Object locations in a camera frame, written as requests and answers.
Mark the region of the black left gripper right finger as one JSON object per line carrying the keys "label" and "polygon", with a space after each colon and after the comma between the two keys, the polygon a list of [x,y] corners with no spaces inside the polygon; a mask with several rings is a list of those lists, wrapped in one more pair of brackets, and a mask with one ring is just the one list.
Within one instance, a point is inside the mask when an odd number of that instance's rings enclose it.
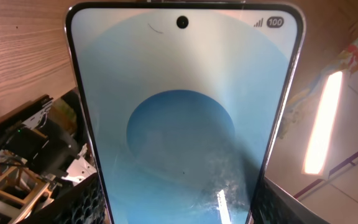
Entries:
{"label": "black left gripper right finger", "polygon": [[251,214],[255,224],[329,224],[266,177],[257,189]]}

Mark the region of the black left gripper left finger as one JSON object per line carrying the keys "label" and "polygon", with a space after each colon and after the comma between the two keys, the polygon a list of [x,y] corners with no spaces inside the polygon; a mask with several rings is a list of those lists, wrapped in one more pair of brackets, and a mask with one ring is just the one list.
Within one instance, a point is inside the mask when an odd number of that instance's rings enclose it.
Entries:
{"label": "black left gripper left finger", "polygon": [[98,174],[92,174],[20,224],[103,224],[105,201]]}

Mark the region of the blue-screen Galaxy smartphone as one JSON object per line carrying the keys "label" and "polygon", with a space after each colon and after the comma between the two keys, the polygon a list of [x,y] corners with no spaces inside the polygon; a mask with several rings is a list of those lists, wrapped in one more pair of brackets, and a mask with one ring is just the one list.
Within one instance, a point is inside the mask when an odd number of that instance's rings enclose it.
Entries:
{"label": "blue-screen Galaxy smartphone", "polygon": [[305,33],[290,4],[82,2],[65,18],[112,223],[247,223]]}

